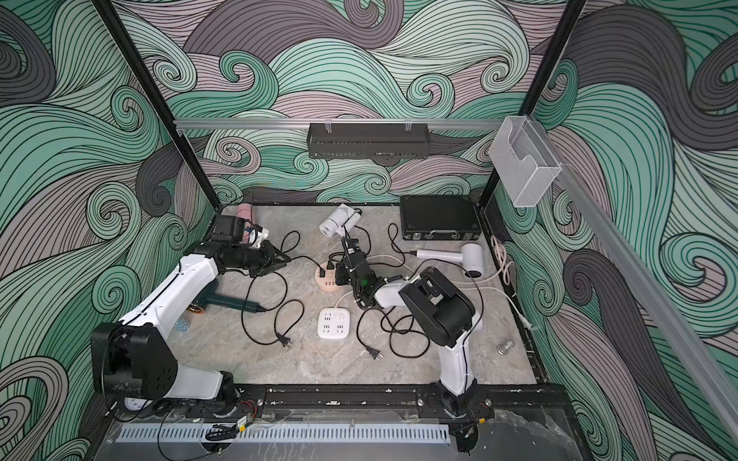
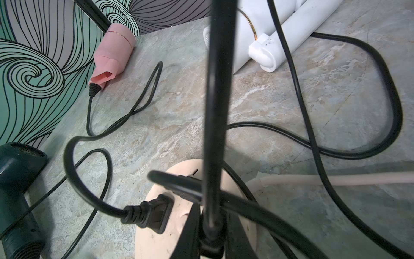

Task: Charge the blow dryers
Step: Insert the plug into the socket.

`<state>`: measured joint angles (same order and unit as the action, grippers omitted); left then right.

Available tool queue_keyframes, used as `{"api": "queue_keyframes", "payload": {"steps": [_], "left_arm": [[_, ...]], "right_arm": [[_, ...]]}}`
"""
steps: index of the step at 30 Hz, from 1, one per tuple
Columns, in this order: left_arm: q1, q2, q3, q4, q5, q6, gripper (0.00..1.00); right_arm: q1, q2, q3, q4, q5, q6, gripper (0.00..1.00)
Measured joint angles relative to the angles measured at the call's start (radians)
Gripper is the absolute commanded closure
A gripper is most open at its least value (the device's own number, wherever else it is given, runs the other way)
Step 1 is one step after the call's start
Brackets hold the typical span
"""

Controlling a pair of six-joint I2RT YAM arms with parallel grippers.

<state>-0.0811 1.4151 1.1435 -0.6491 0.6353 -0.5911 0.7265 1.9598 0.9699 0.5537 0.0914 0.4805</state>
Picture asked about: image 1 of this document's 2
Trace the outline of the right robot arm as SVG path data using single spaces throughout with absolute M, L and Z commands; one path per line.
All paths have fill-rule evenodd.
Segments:
M 384 317 L 395 307 L 409 312 L 407 330 L 417 326 L 438 351 L 437 386 L 444 410 L 457 418 L 466 413 L 476 387 L 469 336 L 482 320 L 473 302 L 435 267 L 421 265 L 408 277 L 381 278 L 361 251 L 345 254 L 338 267 L 360 309 Z

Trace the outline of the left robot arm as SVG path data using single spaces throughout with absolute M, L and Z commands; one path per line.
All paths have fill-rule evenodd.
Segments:
M 259 248 L 218 241 L 192 244 L 144 301 L 90 334 L 94 390 L 105 398 L 122 400 L 197 400 L 235 406 L 233 375 L 181 365 L 168 336 L 197 296 L 219 276 L 243 270 L 262 277 L 290 261 L 268 241 Z

